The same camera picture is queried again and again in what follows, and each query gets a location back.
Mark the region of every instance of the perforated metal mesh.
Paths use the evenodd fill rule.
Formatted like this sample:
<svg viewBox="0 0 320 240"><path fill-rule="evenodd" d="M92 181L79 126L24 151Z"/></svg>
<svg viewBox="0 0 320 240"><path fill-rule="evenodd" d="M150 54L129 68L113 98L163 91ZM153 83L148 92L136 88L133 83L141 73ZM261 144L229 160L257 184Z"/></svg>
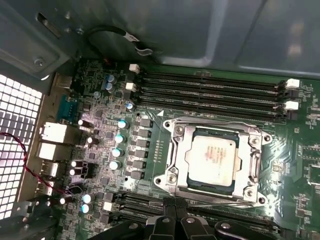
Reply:
<svg viewBox="0 0 320 240"><path fill-rule="evenodd" d="M42 93L0 75L0 132L17 136L28 150ZM0 136L0 220L11 216L23 173L23 151L11 137Z"/></svg>

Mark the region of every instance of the green circuit board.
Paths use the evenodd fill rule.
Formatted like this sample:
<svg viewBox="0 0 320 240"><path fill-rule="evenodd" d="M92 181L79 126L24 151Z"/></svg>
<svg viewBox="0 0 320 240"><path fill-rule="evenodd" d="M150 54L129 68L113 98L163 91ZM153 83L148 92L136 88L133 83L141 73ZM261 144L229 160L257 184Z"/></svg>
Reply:
<svg viewBox="0 0 320 240"><path fill-rule="evenodd" d="M123 99L128 67L128 64L118 64L115 68L106 70L97 61L82 60L74 76L71 88L79 93L74 96L78 102L75 120L82 118L94 123L95 129L98 129L97 137L100 139L97 147L85 151L75 149L72 155L74 160L85 160L98 165L95 177L85 182L86 192L130 191L161 199L168 193L155 186L153 178L166 169L170 133L162 127L165 120L180 116L195 116L246 122L259 126L273 137L272 143L263 147L259 180L259 191L267 196L269 204L253 208L220 206L216 209L221 213L233 213L243 218L274 221L280 227L291 230L296 239L320 239L320 126L318 126L320 82L301 79L298 118L282 123L199 114L161 107L137 106L133 112L129 112ZM204 74L217 78L262 83L278 83L288 79L173 66L140 65L140 67L158 73ZM116 91L112 94L103 87L107 74L112 74L118 79ZM101 96L95 98L94 92L100 92ZM84 111L85 104L90 104L89 111ZM153 126L150 129L151 139L144 178L135 180L126 177L126 172L132 170L126 162L133 159L129 154L135 149L131 142L137 139L133 132L139 130L135 122L143 118L152 120ZM119 119L125 119L130 128L119 130L117 126ZM127 138L126 143L119 145L115 143L114 136L118 133ZM123 149L125 154L117 159L122 163L122 168L110 171L108 163L113 159L111 150L114 147ZM90 158L90 153L94 153L93 159ZM102 178L108 178L108 183L103 183ZM94 210L102 212L103 204L103 199L97 199ZM56 235L57 240L85 240L112 226L101 223L99 218L95 218L92 214L80 213L80 206L81 197L77 202L64 205L60 209L62 217Z"/></svg>

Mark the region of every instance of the motherboard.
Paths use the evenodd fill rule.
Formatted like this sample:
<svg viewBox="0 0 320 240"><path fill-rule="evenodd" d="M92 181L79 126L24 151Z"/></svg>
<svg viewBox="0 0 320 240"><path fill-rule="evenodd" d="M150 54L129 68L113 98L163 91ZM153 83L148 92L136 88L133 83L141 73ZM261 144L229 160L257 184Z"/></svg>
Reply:
<svg viewBox="0 0 320 240"><path fill-rule="evenodd" d="M320 239L318 93L311 79L81 60L56 118L81 131L64 181L81 191L54 206L55 239L146 223L167 196L210 226Z"/></svg>

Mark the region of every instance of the red wire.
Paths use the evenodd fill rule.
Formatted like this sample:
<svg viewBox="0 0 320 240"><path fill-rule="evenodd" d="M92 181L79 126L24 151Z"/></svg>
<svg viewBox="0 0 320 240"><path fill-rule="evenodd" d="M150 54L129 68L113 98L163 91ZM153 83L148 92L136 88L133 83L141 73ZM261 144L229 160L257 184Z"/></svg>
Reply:
<svg viewBox="0 0 320 240"><path fill-rule="evenodd" d="M51 186L41 176L39 176L38 174L34 173L33 171L30 170L30 168L27 167L28 152L27 152L26 146L20 141L19 138L17 138L16 136L14 136L14 135L12 135L11 133L8 133L8 132L0 132L0 135L13 138L20 145L20 147L23 149L23 168L25 169L25 171L27 171L32 176L37 178L38 182L41 182L41 183L45 184L47 187L52 188L52 190L54 190L54 191L56 191L56 192L58 192L60 194L65 194L66 193L65 191L63 191L61 189L58 189L58 188L55 188L55 187Z"/></svg>

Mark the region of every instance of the cpu socket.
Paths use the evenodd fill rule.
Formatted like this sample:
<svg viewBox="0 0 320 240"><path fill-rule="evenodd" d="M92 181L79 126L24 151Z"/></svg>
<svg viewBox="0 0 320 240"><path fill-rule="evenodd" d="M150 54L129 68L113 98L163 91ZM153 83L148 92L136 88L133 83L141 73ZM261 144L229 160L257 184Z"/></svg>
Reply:
<svg viewBox="0 0 320 240"><path fill-rule="evenodd" d="M239 207L258 207L262 145L272 136L256 125L180 117L166 120L171 132L167 167L156 186L176 197Z"/></svg>

